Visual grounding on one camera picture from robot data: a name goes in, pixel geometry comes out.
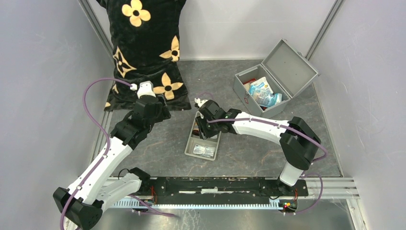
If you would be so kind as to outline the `clear bag of wipes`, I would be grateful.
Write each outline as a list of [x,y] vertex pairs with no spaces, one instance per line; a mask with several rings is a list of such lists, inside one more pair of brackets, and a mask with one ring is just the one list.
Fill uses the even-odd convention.
[[203,156],[206,158],[213,158],[214,154],[215,154],[215,150],[216,150],[215,147],[196,144],[193,148],[192,153],[194,155]]

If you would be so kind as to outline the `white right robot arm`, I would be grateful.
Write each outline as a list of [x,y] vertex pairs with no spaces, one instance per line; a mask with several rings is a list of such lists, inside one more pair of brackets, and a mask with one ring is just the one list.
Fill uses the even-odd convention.
[[308,124],[299,117],[291,120],[262,118],[237,109],[223,110],[213,100],[195,98],[199,116],[196,121],[202,139],[219,133],[248,135],[273,142],[282,148],[286,164],[277,181],[277,191],[288,196],[296,189],[296,182],[316,160],[318,150],[325,150]]

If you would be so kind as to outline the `grey plastic divider tray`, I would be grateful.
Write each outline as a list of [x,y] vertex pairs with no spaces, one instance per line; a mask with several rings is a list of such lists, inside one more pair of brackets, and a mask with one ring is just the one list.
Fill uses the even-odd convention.
[[[188,137],[188,141],[187,141],[187,144],[186,144],[186,148],[185,148],[184,154],[185,154],[185,155],[188,155],[188,156],[191,156],[191,157],[196,157],[196,158],[200,158],[200,159],[205,159],[205,160],[209,160],[209,161],[214,161],[214,160],[216,159],[216,155],[217,155],[217,151],[218,151],[218,146],[219,146],[221,134],[219,133],[219,134],[217,134],[217,135],[215,135],[215,136],[213,136],[213,137],[211,137],[211,138],[208,138],[208,139],[202,139],[202,138],[200,138],[200,136],[198,137],[198,136],[192,135],[192,129],[193,129],[193,127],[194,127],[194,126],[198,126],[198,124],[197,124],[197,122],[195,121],[195,119],[198,118],[198,117],[200,117],[200,115],[201,115],[201,114],[200,114],[199,112],[196,112],[196,114],[195,114],[195,118],[193,119],[192,127],[191,127],[191,130],[190,130],[190,133],[189,133],[189,137]],[[195,146],[196,144],[198,144],[198,145],[203,145],[203,146],[215,147],[216,150],[215,150],[214,157],[213,157],[213,158],[206,158],[206,157],[203,157],[203,156],[194,155],[194,154],[192,153],[192,151],[193,151],[193,148],[194,148],[194,146]]]

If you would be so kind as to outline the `blue gauze packet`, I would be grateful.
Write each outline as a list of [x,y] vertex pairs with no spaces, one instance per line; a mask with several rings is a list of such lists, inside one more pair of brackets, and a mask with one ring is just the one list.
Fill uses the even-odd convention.
[[249,94],[253,100],[262,107],[272,107],[282,101],[281,93],[271,93],[257,86],[250,86]]

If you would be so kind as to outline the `amber pill bottle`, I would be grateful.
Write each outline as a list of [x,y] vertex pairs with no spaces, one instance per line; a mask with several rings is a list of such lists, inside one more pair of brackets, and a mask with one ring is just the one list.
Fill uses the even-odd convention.
[[194,126],[193,127],[193,129],[192,129],[192,135],[194,135],[194,136],[200,136],[200,129],[199,129],[199,127],[198,126]]

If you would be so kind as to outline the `white wipes packet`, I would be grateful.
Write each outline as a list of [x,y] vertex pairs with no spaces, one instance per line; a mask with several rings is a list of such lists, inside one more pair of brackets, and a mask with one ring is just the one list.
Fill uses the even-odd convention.
[[252,94],[254,92],[255,89],[259,89],[262,91],[267,91],[270,92],[271,94],[274,94],[273,89],[271,88],[270,84],[268,83],[266,77],[262,77],[256,81],[253,81],[250,84],[250,88],[249,88],[249,94]]

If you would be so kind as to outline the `red first aid pouch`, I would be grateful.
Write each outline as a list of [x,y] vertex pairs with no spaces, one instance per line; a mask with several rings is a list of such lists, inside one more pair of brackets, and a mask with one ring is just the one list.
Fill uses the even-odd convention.
[[246,82],[243,82],[243,84],[251,84],[252,82],[255,82],[255,81],[256,81],[256,79],[250,79]]

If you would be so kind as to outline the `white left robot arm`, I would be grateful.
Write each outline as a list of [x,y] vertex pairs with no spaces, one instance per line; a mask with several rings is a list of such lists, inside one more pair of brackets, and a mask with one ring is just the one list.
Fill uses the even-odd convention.
[[143,95],[111,131],[108,142],[90,166],[68,188],[57,188],[53,199],[62,218],[81,230],[92,229],[103,212],[125,196],[150,190],[149,175],[132,169],[120,180],[103,187],[119,163],[147,138],[154,124],[170,118],[163,95]]

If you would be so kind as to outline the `silver metal case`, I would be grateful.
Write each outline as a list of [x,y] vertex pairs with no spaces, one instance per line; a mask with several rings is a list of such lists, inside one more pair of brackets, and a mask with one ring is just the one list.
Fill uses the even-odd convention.
[[[304,91],[319,76],[319,71],[284,38],[260,64],[235,74],[233,90],[254,116],[271,118],[281,113],[288,102]],[[262,109],[245,89],[244,84],[265,77],[274,93],[282,95],[282,101]]]

